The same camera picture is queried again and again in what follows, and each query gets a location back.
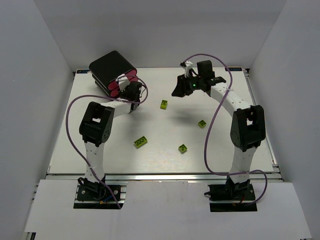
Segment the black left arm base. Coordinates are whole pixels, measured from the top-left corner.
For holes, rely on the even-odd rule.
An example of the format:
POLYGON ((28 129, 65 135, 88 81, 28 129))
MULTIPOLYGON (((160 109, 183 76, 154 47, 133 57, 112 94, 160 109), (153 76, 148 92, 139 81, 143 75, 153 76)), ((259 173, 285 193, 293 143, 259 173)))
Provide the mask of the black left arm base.
POLYGON ((112 193, 99 182, 91 182, 83 177, 78 178, 73 208, 85 210, 120 210, 119 206, 122 207, 125 201, 125 186, 112 184, 109 185, 109 188, 112 193))

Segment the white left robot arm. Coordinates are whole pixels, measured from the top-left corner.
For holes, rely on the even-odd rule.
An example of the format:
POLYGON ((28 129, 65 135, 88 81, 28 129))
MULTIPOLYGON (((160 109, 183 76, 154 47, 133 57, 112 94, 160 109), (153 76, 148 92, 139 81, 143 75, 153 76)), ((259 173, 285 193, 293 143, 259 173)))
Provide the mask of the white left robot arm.
POLYGON ((105 171, 103 168, 104 147, 109 139, 114 118, 129 114, 139 106, 143 84, 131 82, 119 100, 106 103, 90 102, 80 123, 79 133, 85 145, 86 167, 85 181, 92 183, 103 182, 105 171))

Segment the pink top drawer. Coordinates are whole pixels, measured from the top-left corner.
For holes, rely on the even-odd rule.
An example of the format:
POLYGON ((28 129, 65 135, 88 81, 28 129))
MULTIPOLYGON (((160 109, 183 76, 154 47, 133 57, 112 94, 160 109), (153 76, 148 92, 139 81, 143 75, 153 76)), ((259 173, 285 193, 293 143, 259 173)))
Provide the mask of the pink top drawer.
POLYGON ((113 79, 108 85, 107 89, 110 91, 124 91, 127 86, 129 86, 130 82, 136 82, 137 79, 137 71, 131 70, 129 72, 123 73, 113 79))

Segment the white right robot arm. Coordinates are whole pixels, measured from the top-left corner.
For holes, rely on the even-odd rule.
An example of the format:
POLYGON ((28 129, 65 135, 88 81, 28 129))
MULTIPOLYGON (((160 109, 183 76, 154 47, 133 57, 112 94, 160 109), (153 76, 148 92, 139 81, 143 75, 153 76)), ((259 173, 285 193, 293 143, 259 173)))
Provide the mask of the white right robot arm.
POLYGON ((253 156, 266 138, 264 109, 260 105, 247 103, 234 93, 223 77, 215 75, 211 61, 200 61, 196 65, 197 72, 194 72, 194 65, 190 61, 180 63, 184 74, 177 77, 171 95, 183 98, 201 90, 230 114, 230 139, 234 145, 234 154, 227 179, 239 188, 247 186, 253 156))

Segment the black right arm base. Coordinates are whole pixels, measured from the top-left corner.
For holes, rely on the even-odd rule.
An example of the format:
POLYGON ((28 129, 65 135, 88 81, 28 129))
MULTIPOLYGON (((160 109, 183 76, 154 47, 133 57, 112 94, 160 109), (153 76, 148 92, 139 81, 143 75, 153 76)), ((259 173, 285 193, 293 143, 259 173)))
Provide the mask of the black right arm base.
POLYGON ((257 212, 257 204, 253 185, 248 179, 242 183, 234 183, 227 177, 225 184, 208 185, 204 193, 209 198, 212 213, 257 212))

